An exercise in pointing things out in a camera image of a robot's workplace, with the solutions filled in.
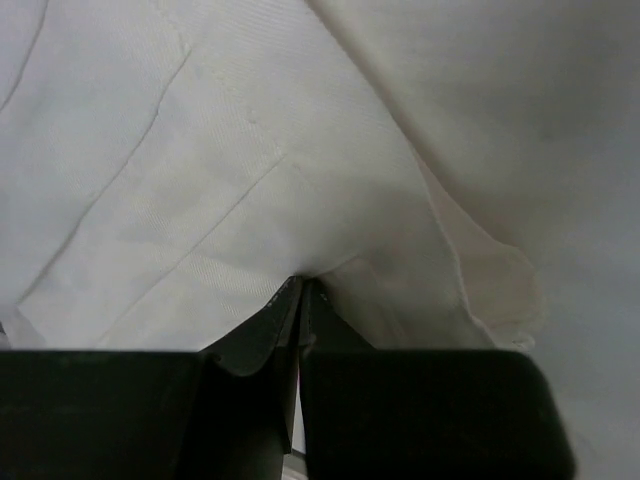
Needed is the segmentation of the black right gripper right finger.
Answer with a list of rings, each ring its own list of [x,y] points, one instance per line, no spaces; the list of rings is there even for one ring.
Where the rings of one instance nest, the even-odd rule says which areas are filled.
[[[312,479],[571,479],[551,389],[526,355],[382,350],[306,282],[300,397]]]

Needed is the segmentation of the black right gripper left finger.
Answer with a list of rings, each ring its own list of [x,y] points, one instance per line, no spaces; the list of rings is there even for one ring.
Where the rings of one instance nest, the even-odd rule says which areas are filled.
[[[197,352],[3,351],[2,477],[280,478],[301,293],[289,278]]]

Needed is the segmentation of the white pleated skirt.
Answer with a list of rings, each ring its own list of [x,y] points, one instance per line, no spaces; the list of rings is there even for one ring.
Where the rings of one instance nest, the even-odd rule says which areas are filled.
[[[197,350],[291,275],[527,349],[626,222],[635,1],[5,1],[1,342]]]

